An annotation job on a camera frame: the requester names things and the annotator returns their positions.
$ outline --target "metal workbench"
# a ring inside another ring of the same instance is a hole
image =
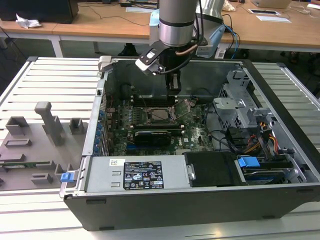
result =
[[[27,61],[0,97],[0,141],[7,134],[5,125],[11,116],[24,116],[28,123],[42,122],[33,111],[38,101],[50,101],[52,114],[61,122],[69,122],[71,117],[88,122],[99,79],[97,65],[98,59],[92,58],[39,57]],[[275,63],[254,65],[320,151],[317,99],[286,67]],[[0,191],[0,239],[320,239],[320,202],[306,203],[281,219],[88,232],[58,192]]]

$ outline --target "blue latch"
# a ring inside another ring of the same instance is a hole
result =
[[[60,180],[62,183],[73,183],[75,181],[74,176],[74,172],[65,172],[62,173]]]
[[[243,156],[238,159],[240,167],[260,167],[260,163],[255,156]]]

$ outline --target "warning label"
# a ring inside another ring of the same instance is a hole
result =
[[[123,188],[125,190],[164,188],[164,176],[160,161],[125,162],[123,172]]]

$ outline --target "black plastic cover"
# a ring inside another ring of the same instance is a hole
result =
[[[228,151],[186,152],[185,161],[193,165],[195,173],[192,187],[241,186],[236,159],[237,156]]]

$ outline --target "table leg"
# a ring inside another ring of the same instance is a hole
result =
[[[94,52],[96,54],[98,54],[100,51],[99,51],[99,45],[98,45],[98,42],[97,41],[94,41],[93,42],[93,48],[94,48]]]
[[[52,46],[53,46],[53,50],[54,50],[54,53],[55,53],[55,57],[56,57],[56,58],[63,58],[63,57],[64,57],[63,47],[62,47],[62,42],[61,42],[59,36],[53,35],[53,36],[50,38],[50,41],[51,41]]]
[[[228,48],[228,45],[225,44],[219,44],[218,47],[216,48],[215,52],[215,59],[223,59],[225,57],[226,50]]]
[[[0,37],[0,48],[1,49],[7,49],[8,48],[5,39],[6,38],[4,38],[4,37]]]

